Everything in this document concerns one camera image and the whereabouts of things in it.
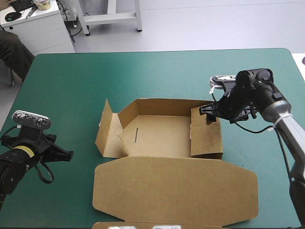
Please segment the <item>keyboard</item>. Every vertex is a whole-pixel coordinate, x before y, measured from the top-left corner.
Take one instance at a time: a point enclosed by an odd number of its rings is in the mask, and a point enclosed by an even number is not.
[[[17,0],[10,4],[16,12],[24,11],[28,8],[32,8],[35,4],[32,0]]]

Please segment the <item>gray floor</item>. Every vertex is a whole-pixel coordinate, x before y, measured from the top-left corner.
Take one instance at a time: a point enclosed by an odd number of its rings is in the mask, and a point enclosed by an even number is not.
[[[105,0],[83,0],[90,14]],[[135,23],[91,26],[75,37],[76,52],[136,52],[284,47],[305,53],[305,0],[140,0],[143,32]],[[134,9],[118,0],[118,11]],[[20,85],[0,88],[0,128]]]

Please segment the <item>dark pants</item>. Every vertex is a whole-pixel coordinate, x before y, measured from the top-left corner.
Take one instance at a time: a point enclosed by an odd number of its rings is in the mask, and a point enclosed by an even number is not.
[[[0,31],[0,59],[22,79],[25,79],[33,62],[33,54],[11,32]]]

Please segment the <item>cardboard box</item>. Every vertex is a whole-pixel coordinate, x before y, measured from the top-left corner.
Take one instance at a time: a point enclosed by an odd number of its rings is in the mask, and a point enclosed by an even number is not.
[[[116,114],[106,101],[96,145],[103,156],[122,158],[96,167],[92,204],[125,222],[94,229],[217,229],[257,216],[257,177],[220,160],[220,122],[199,116],[206,103],[138,99]]]
[[[199,106],[185,99],[137,99],[118,114],[106,100],[96,145],[104,157],[222,158],[220,120],[207,124]]]

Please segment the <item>white drawer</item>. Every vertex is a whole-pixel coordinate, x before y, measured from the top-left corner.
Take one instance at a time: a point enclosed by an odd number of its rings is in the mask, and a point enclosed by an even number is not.
[[[18,35],[21,40],[63,28],[66,27],[59,13],[4,27],[6,31]]]
[[[21,40],[21,42],[31,51],[37,52],[39,50],[47,49],[56,45],[71,42],[66,28],[48,32],[35,37],[30,37]]]
[[[60,44],[48,49],[40,50],[37,52],[33,52],[34,56],[45,53],[75,53],[74,47],[71,42]]]

